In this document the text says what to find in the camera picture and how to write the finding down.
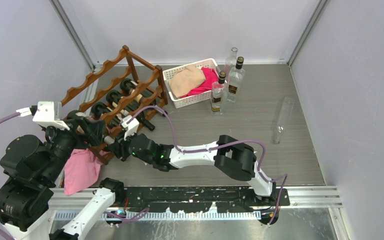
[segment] beige cloth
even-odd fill
[[[171,92],[180,98],[185,96],[194,88],[197,88],[205,81],[205,75],[201,69],[189,65],[186,68],[177,71],[173,78],[168,81]]]

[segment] glass bottle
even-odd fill
[[[230,73],[231,69],[235,67],[237,54],[238,49],[236,47],[232,47],[230,50],[230,56],[226,58],[226,61],[224,62],[224,71],[226,74]]]
[[[294,107],[295,100],[290,97],[284,97],[282,107],[280,108],[277,116],[277,124],[274,126],[274,139],[275,144],[281,143],[281,137],[285,132],[285,125],[287,125],[289,118],[291,117],[292,108]]]
[[[242,81],[244,80],[245,70],[242,69],[243,64],[244,57],[238,57],[236,61],[236,66],[230,70],[229,75],[227,76],[227,100],[232,103],[236,102],[239,89],[241,88]]]
[[[211,114],[221,115],[225,112],[226,90],[226,72],[221,71],[218,81],[213,82],[211,86]]]

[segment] gray floor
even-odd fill
[[[124,67],[113,67],[99,79],[98,89],[109,85],[111,78],[123,74]],[[151,71],[137,67],[141,80]],[[238,140],[260,140],[267,153],[262,169],[271,178],[288,173],[287,185],[324,185],[313,143],[301,109],[297,91],[287,65],[245,65],[246,75],[236,103],[228,104],[223,115],[211,115],[209,100],[176,109],[169,99],[165,106],[176,129],[180,146],[202,145],[230,135]],[[273,144],[273,125],[283,97],[295,99],[292,115],[280,144]],[[153,132],[141,130],[159,144],[172,144],[167,120],[156,115]],[[258,145],[250,144],[262,152]],[[127,186],[233,186],[243,182],[230,179],[215,167],[191,166],[170,172],[160,172],[134,157],[122,162],[113,159],[103,166],[99,180],[113,178]]]

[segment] pink towel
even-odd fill
[[[72,195],[92,186],[102,163],[89,149],[74,149],[64,167],[64,194]]]
[[[190,90],[186,95],[182,96],[182,98],[202,94],[203,92],[211,90],[211,86],[213,85],[213,83],[219,79],[219,76],[217,76],[217,72],[215,69],[203,67],[201,68],[201,70],[205,75],[205,81],[201,83],[201,85],[199,85],[198,87]]]

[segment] white basket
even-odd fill
[[[172,90],[170,89],[170,86],[169,86],[169,80],[173,78],[173,76],[175,75],[175,73],[177,71],[185,69],[187,66],[190,66],[190,65],[193,65],[193,66],[195,66],[198,69],[201,69],[201,68],[214,69],[215,72],[218,73],[217,72],[217,63],[212,58],[208,58],[208,59],[205,59],[205,60],[202,60],[202,61],[196,61],[196,62],[193,62],[193,63],[190,63],[190,64],[186,64],[186,65],[183,65],[183,66],[178,66],[178,67],[171,68],[171,69],[163,71],[162,74],[164,75],[165,86],[167,87],[168,94],[170,95],[170,98],[171,98],[171,100],[174,103],[174,107],[177,108],[177,109],[181,108],[181,107],[184,107],[184,106],[191,105],[191,104],[202,102],[204,100],[210,99],[210,97],[211,97],[211,90],[205,91],[205,92],[200,93],[198,95],[187,96],[187,97],[184,97],[184,98],[177,98],[176,96],[174,96],[172,94]]]

